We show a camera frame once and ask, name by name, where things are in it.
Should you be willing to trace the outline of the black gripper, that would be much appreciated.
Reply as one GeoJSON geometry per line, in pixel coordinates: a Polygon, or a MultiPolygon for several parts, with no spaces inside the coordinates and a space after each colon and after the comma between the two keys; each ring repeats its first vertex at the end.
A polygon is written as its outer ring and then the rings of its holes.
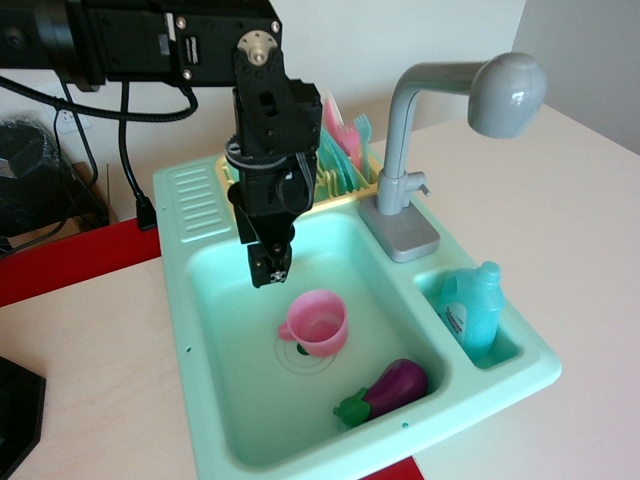
{"type": "Polygon", "coordinates": [[[233,205],[240,241],[247,246],[252,285],[284,283],[295,235],[294,222],[314,203],[316,154],[245,155],[236,136],[227,140],[225,157],[238,171],[227,197],[233,205]],[[271,247],[270,259],[264,247],[271,247]]]}

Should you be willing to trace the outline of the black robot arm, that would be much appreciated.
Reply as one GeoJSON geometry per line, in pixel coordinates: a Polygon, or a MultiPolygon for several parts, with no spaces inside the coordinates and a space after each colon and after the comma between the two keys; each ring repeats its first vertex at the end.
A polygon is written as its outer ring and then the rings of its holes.
{"type": "Polygon", "coordinates": [[[285,73],[267,1],[5,1],[1,65],[52,70],[85,92],[109,82],[233,91],[228,193],[255,287],[284,281],[294,222],[314,201],[322,105],[285,73]]]}

